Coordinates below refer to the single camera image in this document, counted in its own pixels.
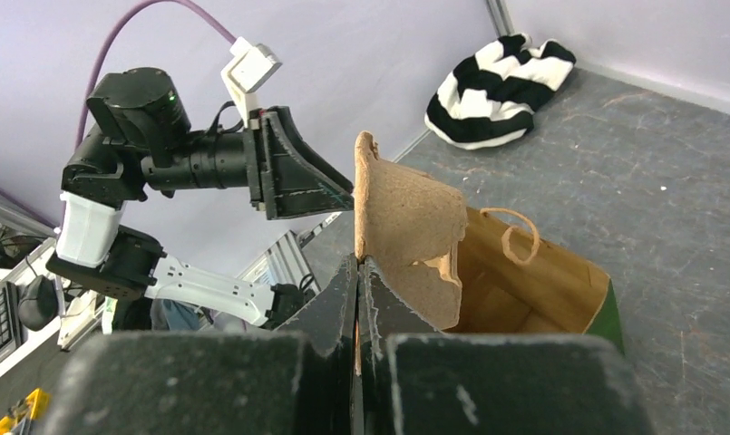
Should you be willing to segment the single brown cup carrier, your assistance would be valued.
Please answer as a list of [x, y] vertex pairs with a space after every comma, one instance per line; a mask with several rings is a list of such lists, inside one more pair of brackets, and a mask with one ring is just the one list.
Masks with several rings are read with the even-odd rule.
[[381, 157], [372, 133], [356, 138], [355, 255], [373, 259], [384, 280], [429, 324], [459, 322], [457, 248], [468, 225], [460, 190]]

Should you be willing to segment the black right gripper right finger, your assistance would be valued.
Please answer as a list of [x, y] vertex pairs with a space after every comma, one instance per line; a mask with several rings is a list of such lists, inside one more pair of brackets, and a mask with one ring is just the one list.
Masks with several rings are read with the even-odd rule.
[[650, 434], [634, 373], [609, 341], [450, 334], [358, 268], [367, 434]]

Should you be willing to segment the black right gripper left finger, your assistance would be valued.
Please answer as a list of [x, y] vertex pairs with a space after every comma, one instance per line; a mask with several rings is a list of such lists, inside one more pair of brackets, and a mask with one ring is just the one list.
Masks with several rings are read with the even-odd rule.
[[274, 332], [126, 332], [66, 364], [43, 434], [351, 434], [357, 264]]

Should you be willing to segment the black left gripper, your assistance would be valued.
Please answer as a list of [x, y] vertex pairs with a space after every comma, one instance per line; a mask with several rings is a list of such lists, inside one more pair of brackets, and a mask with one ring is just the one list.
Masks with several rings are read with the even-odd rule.
[[218, 109], [207, 129], [189, 132], [169, 152], [168, 167], [141, 160], [149, 187], [167, 198], [179, 190], [246, 188], [250, 204], [265, 208], [268, 220], [354, 209], [353, 183], [307, 145], [287, 106], [260, 113], [261, 169], [254, 132], [243, 121], [225, 128], [224, 111]]

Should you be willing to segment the green brown paper bag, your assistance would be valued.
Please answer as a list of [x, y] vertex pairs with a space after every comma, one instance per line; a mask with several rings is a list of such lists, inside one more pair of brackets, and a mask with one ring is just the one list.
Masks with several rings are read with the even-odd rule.
[[540, 235], [521, 213], [468, 208], [458, 245], [459, 334], [591, 334], [622, 351], [610, 275]]

